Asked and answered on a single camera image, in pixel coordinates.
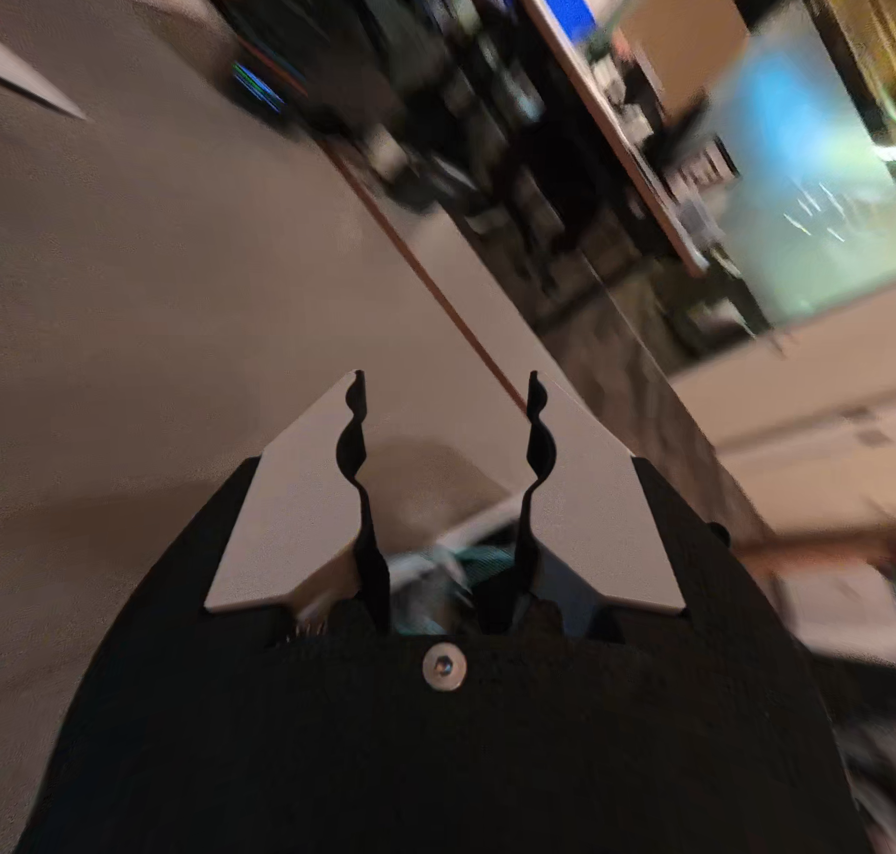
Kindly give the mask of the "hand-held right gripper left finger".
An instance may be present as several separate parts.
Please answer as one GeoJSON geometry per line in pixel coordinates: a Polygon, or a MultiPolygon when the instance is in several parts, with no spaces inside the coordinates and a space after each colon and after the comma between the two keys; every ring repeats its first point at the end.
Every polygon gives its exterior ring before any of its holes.
{"type": "Polygon", "coordinates": [[[266,445],[204,606],[282,607],[322,629],[337,602],[359,599],[391,626],[390,578],[358,473],[366,460],[364,372],[341,378],[266,445]]]}

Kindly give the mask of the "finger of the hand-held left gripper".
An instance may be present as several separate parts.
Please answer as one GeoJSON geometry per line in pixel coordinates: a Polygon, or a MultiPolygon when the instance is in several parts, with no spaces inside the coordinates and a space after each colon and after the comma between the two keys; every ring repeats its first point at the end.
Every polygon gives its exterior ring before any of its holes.
{"type": "Polygon", "coordinates": [[[69,118],[88,119],[72,99],[4,44],[1,44],[1,86],[69,118]]]}

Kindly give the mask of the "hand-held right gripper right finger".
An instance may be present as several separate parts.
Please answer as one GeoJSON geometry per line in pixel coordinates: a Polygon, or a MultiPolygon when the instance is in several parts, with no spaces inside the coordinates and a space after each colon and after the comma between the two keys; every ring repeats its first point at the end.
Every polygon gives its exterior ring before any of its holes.
{"type": "Polygon", "coordinates": [[[522,591],[554,603],[566,634],[588,634],[617,609],[682,616],[685,598],[632,452],[538,371],[526,403],[533,479],[514,557],[522,591]]]}

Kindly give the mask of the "black portable power station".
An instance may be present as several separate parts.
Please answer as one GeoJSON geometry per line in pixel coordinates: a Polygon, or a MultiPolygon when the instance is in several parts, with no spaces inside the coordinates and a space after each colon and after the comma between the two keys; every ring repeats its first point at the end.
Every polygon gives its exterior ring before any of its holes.
{"type": "Polygon", "coordinates": [[[260,63],[245,54],[231,60],[222,92],[238,107],[275,128],[297,125],[308,97],[306,88],[277,64],[260,63]]]}

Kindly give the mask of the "glass office partition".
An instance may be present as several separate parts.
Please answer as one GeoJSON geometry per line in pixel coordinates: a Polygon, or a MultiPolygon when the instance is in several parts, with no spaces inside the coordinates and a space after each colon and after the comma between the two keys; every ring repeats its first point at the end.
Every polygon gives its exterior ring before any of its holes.
{"type": "Polygon", "coordinates": [[[894,282],[894,179],[803,0],[768,14],[715,83],[705,133],[738,172],[723,247],[772,326],[894,282]]]}

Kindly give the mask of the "wooden top desk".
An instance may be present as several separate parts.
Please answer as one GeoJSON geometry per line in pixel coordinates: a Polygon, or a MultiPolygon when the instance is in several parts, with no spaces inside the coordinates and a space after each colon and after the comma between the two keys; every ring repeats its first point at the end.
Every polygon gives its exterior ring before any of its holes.
{"type": "Polygon", "coordinates": [[[577,52],[546,0],[519,1],[689,276],[704,276],[709,267],[708,259],[701,254],[685,226],[679,221],[677,206],[667,195],[644,155],[625,136],[616,113],[595,82],[587,61],[577,52]]]}

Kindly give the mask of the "tan rounded sign board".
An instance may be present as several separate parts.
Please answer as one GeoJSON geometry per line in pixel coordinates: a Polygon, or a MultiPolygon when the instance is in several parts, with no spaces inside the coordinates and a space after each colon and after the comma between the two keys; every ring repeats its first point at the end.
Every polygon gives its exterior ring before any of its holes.
{"type": "Polygon", "coordinates": [[[652,71],[670,118],[707,92],[750,38],[734,0],[633,0],[620,26],[652,71]]]}

